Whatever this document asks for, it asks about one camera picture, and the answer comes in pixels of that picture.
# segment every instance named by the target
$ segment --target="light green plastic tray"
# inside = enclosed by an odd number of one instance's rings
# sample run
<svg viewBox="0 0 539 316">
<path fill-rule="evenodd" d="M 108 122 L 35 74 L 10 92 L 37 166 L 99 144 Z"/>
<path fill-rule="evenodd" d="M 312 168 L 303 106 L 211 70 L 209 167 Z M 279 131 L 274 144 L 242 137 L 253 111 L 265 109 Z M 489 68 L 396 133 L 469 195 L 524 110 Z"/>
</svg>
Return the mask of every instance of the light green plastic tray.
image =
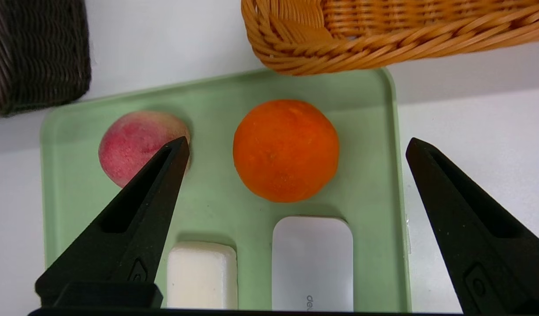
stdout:
<svg viewBox="0 0 539 316">
<path fill-rule="evenodd" d="M 310 102 L 335 126 L 340 162 L 314 198 L 275 204 L 250 193 L 233 165 L 233 136 L 259 103 Z M 354 238 L 354 308 L 409 312 L 406 224 L 394 86 L 386 70 L 290 77 L 267 70 L 72 104 L 51 112 L 41 130 L 45 259 L 49 266 L 119 192 L 101 170 L 97 148 L 107 128 L 136 110 L 171 112 L 191 131 L 191 169 L 183 180 L 156 284 L 177 241 L 236 249 L 240 309 L 271 309 L 272 230 L 290 215 L 335 216 Z"/>
</svg>

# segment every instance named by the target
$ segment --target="wicker basket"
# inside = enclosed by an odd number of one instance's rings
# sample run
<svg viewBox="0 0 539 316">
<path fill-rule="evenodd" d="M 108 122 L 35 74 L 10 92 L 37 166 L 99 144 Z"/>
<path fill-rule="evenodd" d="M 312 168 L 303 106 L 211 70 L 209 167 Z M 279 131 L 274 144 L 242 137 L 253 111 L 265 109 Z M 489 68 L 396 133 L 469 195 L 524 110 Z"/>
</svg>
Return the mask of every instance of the wicker basket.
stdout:
<svg viewBox="0 0 539 316">
<path fill-rule="evenodd" d="M 89 84 L 83 0 L 0 0 L 0 116 L 68 103 Z"/>
<path fill-rule="evenodd" d="M 539 0 L 242 0 L 242 14 L 256 56 L 289 75 L 539 40 Z"/>
</svg>

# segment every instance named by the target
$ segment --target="orange fruit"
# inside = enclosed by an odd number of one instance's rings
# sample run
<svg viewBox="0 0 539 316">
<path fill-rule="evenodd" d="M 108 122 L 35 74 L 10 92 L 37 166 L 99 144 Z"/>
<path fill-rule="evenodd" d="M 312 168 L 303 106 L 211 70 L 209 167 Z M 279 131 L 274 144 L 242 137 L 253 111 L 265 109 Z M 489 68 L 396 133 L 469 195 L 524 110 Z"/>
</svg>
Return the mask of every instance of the orange fruit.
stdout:
<svg viewBox="0 0 539 316">
<path fill-rule="evenodd" d="M 236 129 L 233 159 L 240 179 L 273 202 L 315 195 L 338 168 L 340 146 L 331 122 L 298 100 L 275 100 L 253 108 Z"/>
</svg>

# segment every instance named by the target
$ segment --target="red peach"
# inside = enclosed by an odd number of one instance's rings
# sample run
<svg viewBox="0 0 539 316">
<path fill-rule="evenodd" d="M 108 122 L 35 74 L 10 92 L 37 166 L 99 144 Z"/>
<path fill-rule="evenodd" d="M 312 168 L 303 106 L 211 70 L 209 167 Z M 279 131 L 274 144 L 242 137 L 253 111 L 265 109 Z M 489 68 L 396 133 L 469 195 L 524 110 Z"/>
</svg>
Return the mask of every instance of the red peach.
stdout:
<svg viewBox="0 0 539 316">
<path fill-rule="evenodd" d="M 105 132 L 98 158 L 105 174 L 123 188 L 164 144 L 181 136 L 189 144 L 189 130 L 172 114 L 132 112 L 119 118 Z"/>
</svg>

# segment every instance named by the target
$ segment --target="white device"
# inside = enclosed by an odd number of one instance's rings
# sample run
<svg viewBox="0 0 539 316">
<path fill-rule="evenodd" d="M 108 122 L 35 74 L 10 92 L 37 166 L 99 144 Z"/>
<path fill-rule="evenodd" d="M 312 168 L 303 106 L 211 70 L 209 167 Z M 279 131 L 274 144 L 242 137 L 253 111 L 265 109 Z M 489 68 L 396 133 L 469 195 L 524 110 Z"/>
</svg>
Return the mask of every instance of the white device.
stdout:
<svg viewBox="0 0 539 316">
<path fill-rule="evenodd" d="M 353 312 L 353 237 L 337 218 L 290 216 L 273 229 L 272 309 Z"/>
<path fill-rule="evenodd" d="M 167 306 L 237 309 L 236 252 L 212 242 L 179 242 L 167 266 Z"/>
</svg>

